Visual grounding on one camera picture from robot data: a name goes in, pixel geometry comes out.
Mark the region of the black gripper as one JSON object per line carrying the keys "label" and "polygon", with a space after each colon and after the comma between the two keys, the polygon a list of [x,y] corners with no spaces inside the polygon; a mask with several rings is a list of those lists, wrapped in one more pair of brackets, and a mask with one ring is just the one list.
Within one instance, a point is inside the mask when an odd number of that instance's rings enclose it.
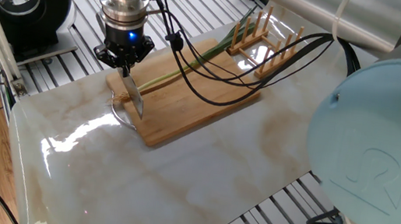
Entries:
{"label": "black gripper", "polygon": [[134,30],[119,30],[106,24],[105,30],[104,44],[95,47],[94,54],[112,68],[123,68],[125,74],[129,74],[131,68],[142,62],[154,48],[151,40],[142,38],[142,26]]}

